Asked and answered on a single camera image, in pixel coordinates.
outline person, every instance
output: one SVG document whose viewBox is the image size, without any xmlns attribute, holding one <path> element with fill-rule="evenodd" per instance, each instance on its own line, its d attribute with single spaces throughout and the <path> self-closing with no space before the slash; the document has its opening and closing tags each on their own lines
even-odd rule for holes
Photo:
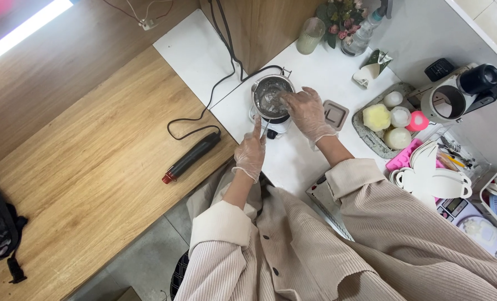
<svg viewBox="0 0 497 301">
<path fill-rule="evenodd" d="M 497 300 L 496 258 L 387 181 L 374 160 L 355 159 L 325 124 L 315 90 L 281 96 L 328 160 L 328 186 L 354 241 L 283 189 L 268 185 L 262 198 L 257 119 L 233 173 L 187 202 L 189 264 L 175 301 Z"/>
</svg>

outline wooden desk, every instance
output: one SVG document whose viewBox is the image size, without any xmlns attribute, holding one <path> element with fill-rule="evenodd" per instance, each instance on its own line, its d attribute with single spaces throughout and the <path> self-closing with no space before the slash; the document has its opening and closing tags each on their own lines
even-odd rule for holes
<svg viewBox="0 0 497 301">
<path fill-rule="evenodd" d="M 0 189 L 30 222 L 17 252 L 28 279 L 7 283 L 0 261 L 0 301 L 65 298 L 227 161 L 237 143 L 223 130 L 220 144 L 178 182 L 161 181 L 211 132 L 176 141 L 167 122 L 203 108 L 150 47 L 5 157 Z M 220 125 L 204 116 L 173 128 Z"/>
</svg>

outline tray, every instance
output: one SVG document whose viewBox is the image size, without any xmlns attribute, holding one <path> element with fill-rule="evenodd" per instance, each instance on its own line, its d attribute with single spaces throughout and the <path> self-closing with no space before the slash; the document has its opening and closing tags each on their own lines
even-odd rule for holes
<svg viewBox="0 0 497 301">
<path fill-rule="evenodd" d="M 382 92 L 379 96 L 377 96 L 370 103 L 361 108 L 358 112 L 354 113 L 354 115 L 352 116 L 352 126 L 354 127 L 360 138 L 367 144 L 367 146 L 369 146 L 373 150 L 373 152 L 378 154 L 383 159 L 392 159 L 401 152 L 401 149 L 391 149 L 386 146 L 384 141 L 382 141 L 384 133 L 386 133 L 386 131 L 394 129 L 395 127 L 390 126 L 385 130 L 373 132 L 372 130 L 364 126 L 364 114 L 362 113 L 362 111 L 364 111 L 364 109 L 368 106 L 382 103 L 382 99 L 384 99 L 387 94 L 390 94 L 393 91 L 400 92 L 403 96 L 406 96 L 413 90 L 415 90 L 415 88 L 412 85 L 405 82 L 398 82 L 389 87 L 386 91 Z M 404 106 L 405 108 L 410 110 L 410 112 L 417 111 L 408 102 L 408 99 L 406 99 L 406 97 L 403 97 L 403 102 L 399 106 Z M 412 138 L 414 138 L 418 134 L 418 132 L 411 132 L 411 134 Z"/>
</svg>

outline gray floor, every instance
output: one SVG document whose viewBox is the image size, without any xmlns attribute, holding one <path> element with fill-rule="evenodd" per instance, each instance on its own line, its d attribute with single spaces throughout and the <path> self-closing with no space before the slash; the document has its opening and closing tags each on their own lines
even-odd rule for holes
<svg viewBox="0 0 497 301">
<path fill-rule="evenodd" d="M 128 287 L 133 287 L 142 301 L 170 300 L 172 272 L 191 240 L 191 220 L 185 202 L 186 198 L 161 216 L 68 300 L 114 301 Z"/>
</svg>

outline black power cord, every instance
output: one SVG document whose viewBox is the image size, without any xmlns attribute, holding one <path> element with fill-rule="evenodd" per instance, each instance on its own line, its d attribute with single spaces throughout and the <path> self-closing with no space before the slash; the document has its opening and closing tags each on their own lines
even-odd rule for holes
<svg viewBox="0 0 497 301">
<path fill-rule="evenodd" d="M 171 131 L 170 131 L 170 125 L 174 122 L 178 122 L 178 121 L 199 121 L 201 120 L 203 117 L 204 117 L 204 113 L 206 112 L 206 110 L 208 110 L 209 106 L 211 105 L 212 103 L 212 99 L 213 99 L 213 91 L 215 90 L 215 87 L 217 87 L 220 83 L 222 83 L 225 79 L 227 78 L 230 78 L 232 75 L 236 74 L 236 67 L 235 65 L 233 64 L 234 62 L 238 63 L 240 68 L 241 68 L 241 75 L 240 75 L 240 78 L 239 80 L 241 81 L 241 83 L 237 86 L 239 87 L 242 83 L 244 83 L 247 79 L 253 77 L 254 75 L 264 71 L 264 70 L 267 70 L 267 69 L 270 69 L 270 68 L 278 68 L 280 69 L 280 72 L 283 72 L 282 70 L 282 67 L 278 66 L 278 65 L 269 65 L 267 67 L 263 67 L 261 68 L 260 70 L 258 71 L 255 71 L 254 73 L 248 75 L 246 78 L 243 78 L 243 63 L 237 59 L 234 51 L 233 51 L 233 44 L 232 44 L 232 36 L 230 35 L 230 28 L 228 27 L 228 22 L 226 22 L 226 16 L 225 16 L 225 12 L 222 8 L 222 5 L 221 5 L 221 1 L 220 0 L 216 0 L 217 1 L 217 6 L 218 6 L 218 9 L 219 9 L 219 12 L 221 13 L 221 17 L 222 17 L 222 21 L 223 23 L 225 24 L 225 29 L 226 29 L 226 35 L 228 37 L 228 42 L 226 41 L 225 37 L 223 36 L 223 34 L 221 33 L 221 31 L 219 30 L 218 28 L 218 25 L 217 25 L 217 21 L 215 20 L 215 14 L 213 12 L 213 3 L 212 3 L 212 0 L 208 0 L 208 3 L 209 3 L 209 6 L 211 8 L 211 14 L 212 14 L 212 20 L 213 20 L 213 25 L 215 27 L 215 30 L 217 31 L 218 33 L 218 36 L 219 38 L 221 38 L 221 41 L 225 44 L 227 50 L 228 50 L 228 53 L 230 54 L 230 63 L 232 64 L 232 73 L 230 73 L 229 75 L 223 77 L 222 79 L 220 79 L 212 88 L 212 92 L 211 92 L 211 96 L 209 97 L 209 102 L 208 102 L 208 105 L 204 108 L 204 110 L 202 111 L 202 113 L 200 114 L 200 117 L 199 118 L 179 118 L 179 119 L 175 119 L 175 120 L 171 120 L 168 124 L 167 124 L 167 131 L 169 132 L 169 134 L 171 135 L 171 137 L 173 137 L 174 139 L 176 140 L 182 140 L 182 139 L 185 139 L 186 137 L 196 133 L 196 132 L 199 132 L 199 131 L 202 131 L 202 130 L 205 130 L 206 128 L 211 128 L 211 127 L 214 127 L 214 128 L 217 128 L 218 130 L 218 134 L 220 135 L 221 134 L 221 129 L 219 127 L 217 127 L 216 125 L 207 125 L 205 127 L 201 127 L 201 128 L 198 128 L 194 131 L 191 131 L 187 134 L 185 134 L 184 136 L 180 137 L 180 138 L 177 138 L 175 137 Z"/>
</svg>

